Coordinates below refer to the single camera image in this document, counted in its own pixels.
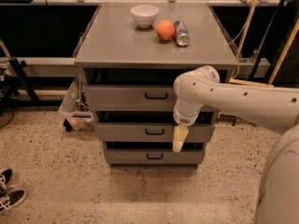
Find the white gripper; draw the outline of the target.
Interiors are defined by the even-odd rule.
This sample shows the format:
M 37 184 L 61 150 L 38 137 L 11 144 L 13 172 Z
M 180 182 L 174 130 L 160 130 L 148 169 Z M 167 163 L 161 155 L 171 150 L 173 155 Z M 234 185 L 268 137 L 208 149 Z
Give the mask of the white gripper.
M 189 129 L 187 127 L 192 126 L 196 122 L 199 111 L 200 105 L 190 103 L 182 99 L 177 99 L 173 110 L 173 118 L 178 124 L 173 132 L 174 152 L 181 151 L 189 133 Z

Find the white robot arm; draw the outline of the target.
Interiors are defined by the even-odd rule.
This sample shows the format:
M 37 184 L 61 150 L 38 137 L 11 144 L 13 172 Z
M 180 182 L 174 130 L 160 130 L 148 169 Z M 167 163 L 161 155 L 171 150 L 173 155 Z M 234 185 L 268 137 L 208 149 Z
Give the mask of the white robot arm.
M 263 168 L 254 224 L 299 224 L 299 91 L 221 83 L 212 66 L 179 75 L 173 89 L 175 152 L 205 105 L 281 135 Z

